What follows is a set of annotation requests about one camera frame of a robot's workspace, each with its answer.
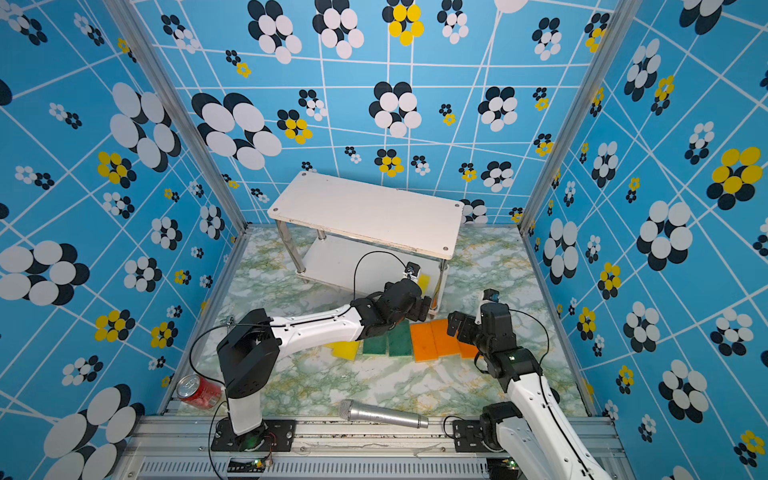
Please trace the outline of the yellow sponge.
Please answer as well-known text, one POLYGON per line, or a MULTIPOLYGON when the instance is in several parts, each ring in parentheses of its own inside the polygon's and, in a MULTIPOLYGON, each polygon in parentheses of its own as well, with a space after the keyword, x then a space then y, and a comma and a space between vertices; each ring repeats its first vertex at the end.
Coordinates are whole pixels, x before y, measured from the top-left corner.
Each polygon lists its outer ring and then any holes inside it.
POLYGON ((421 274, 418 277, 417 284, 420 287, 423 295, 426 295, 428 293, 430 282, 431 282, 431 277, 427 274, 421 274))
POLYGON ((354 361, 357 357, 360 343, 357 341, 334 342, 327 344, 327 347, 331 349, 331 355, 333 357, 354 361))

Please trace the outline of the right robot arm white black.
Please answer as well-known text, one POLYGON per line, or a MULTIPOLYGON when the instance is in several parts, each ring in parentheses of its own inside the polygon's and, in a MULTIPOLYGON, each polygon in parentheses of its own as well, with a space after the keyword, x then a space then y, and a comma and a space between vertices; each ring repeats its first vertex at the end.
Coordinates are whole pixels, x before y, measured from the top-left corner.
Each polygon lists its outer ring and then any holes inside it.
POLYGON ((483 409, 483 441, 507 452, 528 479, 609 479, 561 410, 540 361, 518 344, 514 313, 504 303, 486 301, 477 317, 458 311, 448 316, 447 334, 478 349, 483 371, 507 395, 483 409))

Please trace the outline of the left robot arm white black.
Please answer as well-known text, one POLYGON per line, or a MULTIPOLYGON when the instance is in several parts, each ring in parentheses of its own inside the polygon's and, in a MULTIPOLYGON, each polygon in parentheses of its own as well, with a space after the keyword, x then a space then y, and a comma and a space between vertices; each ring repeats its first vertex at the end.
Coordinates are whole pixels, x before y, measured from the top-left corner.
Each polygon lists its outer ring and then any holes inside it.
POLYGON ((409 278, 333 310, 298 317, 250 311, 217 345, 233 433, 262 428, 260 391, 276 363, 297 352, 331 343, 382 336, 405 320, 424 321, 432 298, 409 278))

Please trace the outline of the white two-tier shelf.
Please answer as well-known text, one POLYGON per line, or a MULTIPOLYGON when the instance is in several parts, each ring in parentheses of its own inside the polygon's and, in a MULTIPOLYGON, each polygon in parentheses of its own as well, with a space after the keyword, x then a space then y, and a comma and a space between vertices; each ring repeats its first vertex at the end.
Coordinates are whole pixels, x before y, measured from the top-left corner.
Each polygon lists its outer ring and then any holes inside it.
POLYGON ((268 215, 303 280, 365 296, 414 262, 431 277, 436 315, 463 211, 458 200, 303 171, 268 215))

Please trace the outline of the orange sponge right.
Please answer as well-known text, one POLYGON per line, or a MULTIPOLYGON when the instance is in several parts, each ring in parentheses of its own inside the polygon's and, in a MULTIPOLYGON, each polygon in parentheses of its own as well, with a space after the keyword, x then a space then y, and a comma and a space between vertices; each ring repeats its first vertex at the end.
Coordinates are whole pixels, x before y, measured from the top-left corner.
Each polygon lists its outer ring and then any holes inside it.
POLYGON ((479 353, 479 350, 474 345, 459 342, 458 346, 459 346, 460 356, 462 359, 473 360, 475 356, 479 353))

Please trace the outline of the orange sponge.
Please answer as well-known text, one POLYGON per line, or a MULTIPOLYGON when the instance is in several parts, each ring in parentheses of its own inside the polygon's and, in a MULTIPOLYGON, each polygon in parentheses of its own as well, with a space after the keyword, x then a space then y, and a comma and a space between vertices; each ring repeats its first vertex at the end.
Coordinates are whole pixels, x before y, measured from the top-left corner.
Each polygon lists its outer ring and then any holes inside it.
POLYGON ((459 346, 460 356, 462 359, 473 360, 475 356, 479 353, 479 350, 474 345, 459 342, 458 346, 459 346))
POLYGON ((448 334, 449 322, 447 319, 433 320, 430 326, 439 358, 461 353, 458 340, 448 334))
POLYGON ((429 323, 410 325, 413 357, 416 362, 428 362, 439 358, 432 327, 429 323))

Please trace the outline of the green sponge left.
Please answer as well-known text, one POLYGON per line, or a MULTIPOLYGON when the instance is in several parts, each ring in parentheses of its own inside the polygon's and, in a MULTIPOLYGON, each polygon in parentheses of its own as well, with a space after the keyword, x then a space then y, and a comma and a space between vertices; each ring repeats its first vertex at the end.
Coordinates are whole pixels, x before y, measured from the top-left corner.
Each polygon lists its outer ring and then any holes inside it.
POLYGON ((388 354, 388 339, 386 336, 367 338, 363 341, 362 347, 364 355, 386 356, 388 354))

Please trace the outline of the green sponge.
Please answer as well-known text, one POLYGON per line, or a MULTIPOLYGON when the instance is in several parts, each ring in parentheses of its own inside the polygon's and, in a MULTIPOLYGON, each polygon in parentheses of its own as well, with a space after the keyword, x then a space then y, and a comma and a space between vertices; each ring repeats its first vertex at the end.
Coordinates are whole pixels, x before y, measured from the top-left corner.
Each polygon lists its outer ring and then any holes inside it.
POLYGON ((387 334, 388 354, 390 357, 407 357, 413 355, 410 324, 407 321, 399 323, 387 334))
POLYGON ((386 356, 388 354, 388 339, 386 336, 367 338, 363 341, 362 347, 364 355, 386 356))

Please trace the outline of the green sponge right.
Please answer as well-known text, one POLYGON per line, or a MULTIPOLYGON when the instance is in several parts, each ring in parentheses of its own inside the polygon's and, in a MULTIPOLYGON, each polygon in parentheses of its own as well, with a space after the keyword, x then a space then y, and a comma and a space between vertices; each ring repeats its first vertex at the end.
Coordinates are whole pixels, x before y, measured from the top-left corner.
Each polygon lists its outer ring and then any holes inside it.
POLYGON ((388 354, 390 357, 407 357, 413 355, 410 324, 407 321, 399 323, 387 334, 388 354))

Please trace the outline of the orange sponge left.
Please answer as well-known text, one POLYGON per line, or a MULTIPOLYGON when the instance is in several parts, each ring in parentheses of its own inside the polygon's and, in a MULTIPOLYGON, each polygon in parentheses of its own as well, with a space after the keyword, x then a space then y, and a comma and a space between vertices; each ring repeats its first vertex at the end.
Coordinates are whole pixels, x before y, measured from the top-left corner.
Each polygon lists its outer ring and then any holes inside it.
POLYGON ((410 325, 413 357, 416 362, 428 362, 439 358, 432 327, 429 323, 410 325))

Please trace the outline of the silver microphone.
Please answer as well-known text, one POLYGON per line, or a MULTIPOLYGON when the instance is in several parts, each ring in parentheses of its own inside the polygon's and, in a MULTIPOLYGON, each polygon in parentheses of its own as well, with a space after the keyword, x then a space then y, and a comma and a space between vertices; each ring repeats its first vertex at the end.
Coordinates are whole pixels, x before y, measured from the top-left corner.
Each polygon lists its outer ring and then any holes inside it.
POLYGON ((346 421, 372 422, 414 429, 429 427, 429 420, 423 415, 365 404, 352 399, 340 402, 339 416, 346 421))

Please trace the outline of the red soda can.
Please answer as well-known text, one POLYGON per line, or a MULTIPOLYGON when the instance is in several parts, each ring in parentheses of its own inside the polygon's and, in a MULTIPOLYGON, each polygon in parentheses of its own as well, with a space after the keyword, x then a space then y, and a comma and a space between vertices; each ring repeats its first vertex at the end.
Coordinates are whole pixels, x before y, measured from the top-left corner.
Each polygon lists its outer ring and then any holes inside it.
POLYGON ((200 410, 214 408, 222 398, 221 386, 198 374, 182 377, 175 387, 176 397, 200 410))

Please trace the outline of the aluminium frame post left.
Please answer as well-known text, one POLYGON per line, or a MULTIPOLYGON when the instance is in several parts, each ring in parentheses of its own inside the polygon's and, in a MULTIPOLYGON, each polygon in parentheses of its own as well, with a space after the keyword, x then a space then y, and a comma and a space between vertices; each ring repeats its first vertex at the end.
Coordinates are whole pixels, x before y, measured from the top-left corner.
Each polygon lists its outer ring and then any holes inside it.
POLYGON ((224 185, 216 162, 174 88, 168 75, 168 69, 163 66, 157 51, 152 47, 145 28, 139 24, 138 15, 129 1, 104 1, 104 4, 118 29, 127 37, 130 47, 138 57, 142 71, 166 107, 171 120, 177 126, 180 137, 189 148, 192 159, 216 195, 221 207, 233 222, 235 229, 240 235, 243 235, 248 228, 247 221, 233 195, 224 185))

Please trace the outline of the aluminium frame post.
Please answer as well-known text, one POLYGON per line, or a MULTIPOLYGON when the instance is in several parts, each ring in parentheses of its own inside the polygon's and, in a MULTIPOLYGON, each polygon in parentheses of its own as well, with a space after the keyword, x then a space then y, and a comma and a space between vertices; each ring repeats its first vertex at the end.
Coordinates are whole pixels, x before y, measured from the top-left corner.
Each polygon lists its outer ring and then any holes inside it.
POLYGON ((243 235, 248 228, 247 221, 233 195, 224 185, 216 162, 174 88, 168 75, 168 69, 163 66, 157 51, 152 47, 145 28, 139 24, 138 15, 129 1, 104 1, 104 4, 118 29, 127 37, 130 47, 138 57, 142 71, 166 107, 171 120, 177 126, 180 137, 189 148, 192 159, 216 195, 221 207, 233 222, 235 229, 240 235, 243 235))
POLYGON ((607 35, 601 41, 598 51, 594 54, 574 101, 564 118, 562 127, 556 136, 553 152, 547 157, 541 174, 529 197, 521 223, 518 225, 521 233, 525 233, 536 219, 537 212, 547 196, 550 183, 566 158, 568 149, 586 118, 588 106, 602 85, 602 81, 622 46, 641 5, 641 0, 622 0, 618 2, 616 10, 611 15, 611 23, 607 35))

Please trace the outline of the aluminium frame post right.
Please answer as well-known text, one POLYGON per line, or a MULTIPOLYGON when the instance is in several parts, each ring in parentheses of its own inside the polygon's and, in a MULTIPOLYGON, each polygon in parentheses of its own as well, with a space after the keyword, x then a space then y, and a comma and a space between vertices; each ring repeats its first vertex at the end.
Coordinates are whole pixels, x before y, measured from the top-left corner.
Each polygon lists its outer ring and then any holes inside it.
POLYGON ((641 0, 622 0, 618 2, 616 10, 611 15, 611 23, 607 35, 601 41, 598 51, 594 54, 574 101, 564 118, 562 127, 556 136, 553 152, 547 157, 541 174, 529 197, 521 223, 518 225, 521 233, 525 233, 536 219, 537 212, 547 196, 550 183, 566 158, 568 149, 586 118, 588 106, 602 85, 602 81, 622 46, 641 5, 641 0))

